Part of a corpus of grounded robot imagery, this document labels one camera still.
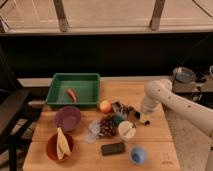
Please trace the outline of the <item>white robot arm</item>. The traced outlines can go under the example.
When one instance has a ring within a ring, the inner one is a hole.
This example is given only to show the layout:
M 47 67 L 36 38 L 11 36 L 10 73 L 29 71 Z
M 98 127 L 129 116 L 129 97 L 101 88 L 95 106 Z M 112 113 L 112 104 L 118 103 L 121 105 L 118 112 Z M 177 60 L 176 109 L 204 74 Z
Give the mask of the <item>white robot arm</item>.
M 140 121 L 156 110 L 159 103 L 164 104 L 181 117 L 188 120 L 205 135 L 211 138 L 211 146 L 205 171 L 213 171 L 213 109 L 202 106 L 172 92 L 169 79 L 150 81 L 144 84 L 144 96 L 141 101 Z

